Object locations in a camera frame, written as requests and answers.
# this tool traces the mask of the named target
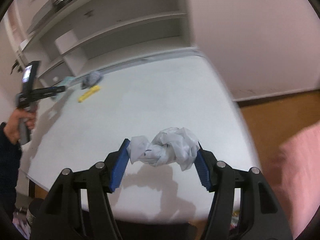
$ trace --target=wooden floor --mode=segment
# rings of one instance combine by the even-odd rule
[[[281,143],[304,127],[320,120],[320,93],[310,92],[277,101],[241,108],[252,139],[255,143],[261,166],[276,153]],[[36,187],[36,197],[44,198],[46,191]],[[200,239],[206,221],[197,221]]]

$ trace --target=dark sleeve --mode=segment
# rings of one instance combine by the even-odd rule
[[[0,204],[12,220],[22,152],[20,144],[13,145],[4,134],[5,125],[0,125]]]

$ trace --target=crumpled white plastic bag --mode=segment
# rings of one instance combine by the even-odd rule
[[[182,171],[191,168],[199,149],[197,137],[184,127],[162,130],[151,143],[145,136],[132,137],[127,147],[131,163],[141,161],[156,167],[177,162]]]

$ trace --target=blue gripper pad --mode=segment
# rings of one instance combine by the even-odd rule
[[[109,183],[109,188],[112,192],[120,186],[125,168],[127,167],[129,161],[129,154],[127,152],[127,147],[129,146],[130,140],[125,139],[118,151],[118,159],[113,165],[111,171],[111,179]]]
[[[207,164],[205,163],[202,157],[201,150],[197,152],[197,157],[194,163],[195,163],[196,170],[198,172],[198,176],[202,186],[204,186],[207,190],[210,190],[211,189],[210,172]]]

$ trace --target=metal screw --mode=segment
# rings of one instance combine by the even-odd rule
[[[68,175],[70,173],[70,171],[71,170],[69,168],[65,168],[65,169],[62,170],[61,173],[62,173],[62,175]]]
[[[218,161],[218,162],[217,162],[217,166],[218,166],[219,168],[224,168],[224,167],[226,166],[226,163],[223,162],[223,161]]]
[[[252,171],[254,174],[259,174],[259,172],[260,172],[260,170],[259,170],[257,167],[251,168],[251,171]]]
[[[96,168],[97,169],[102,169],[104,167],[104,162],[98,162],[96,163]]]

